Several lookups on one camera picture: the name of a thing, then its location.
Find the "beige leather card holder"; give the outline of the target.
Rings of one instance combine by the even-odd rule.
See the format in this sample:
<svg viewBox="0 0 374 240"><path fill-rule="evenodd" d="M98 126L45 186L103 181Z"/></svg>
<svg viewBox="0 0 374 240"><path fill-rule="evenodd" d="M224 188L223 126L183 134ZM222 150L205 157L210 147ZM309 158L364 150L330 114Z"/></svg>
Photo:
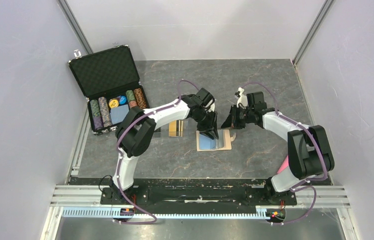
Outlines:
<svg viewBox="0 0 374 240"><path fill-rule="evenodd" d="M211 139L196 132L196 150L198 152L228 151L232 149L232 142L236 133L231 134L229 129L219 129L218 139Z"/></svg>

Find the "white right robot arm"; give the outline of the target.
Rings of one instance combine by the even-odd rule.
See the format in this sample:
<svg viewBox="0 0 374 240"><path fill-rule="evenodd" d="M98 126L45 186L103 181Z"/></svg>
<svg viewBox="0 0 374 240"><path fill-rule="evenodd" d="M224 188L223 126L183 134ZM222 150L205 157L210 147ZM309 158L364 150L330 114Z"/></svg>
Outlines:
<svg viewBox="0 0 374 240"><path fill-rule="evenodd" d="M288 191L295 191L308 181L323 181L335 163L325 129L294 121L273 107L268 107L261 91L235 93L236 104L230 108L222 129L244 129L254 124L273 132L287 142L288 166L265 182L264 199L277 204Z"/></svg>

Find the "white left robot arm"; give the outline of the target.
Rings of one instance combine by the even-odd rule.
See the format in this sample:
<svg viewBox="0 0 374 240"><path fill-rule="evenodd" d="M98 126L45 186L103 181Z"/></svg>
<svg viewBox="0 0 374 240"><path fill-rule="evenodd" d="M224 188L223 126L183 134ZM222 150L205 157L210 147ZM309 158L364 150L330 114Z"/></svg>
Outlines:
<svg viewBox="0 0 374 240"><path fill-rule="evenodd" d="M201 135L217 140L217 116L215 98L204 88L158 107L131 108L115 132L118 157L111 182L114 199L120 204L131 200L130 187L138 159L149 148L156 129L174 121L193 119Z"/></svg>

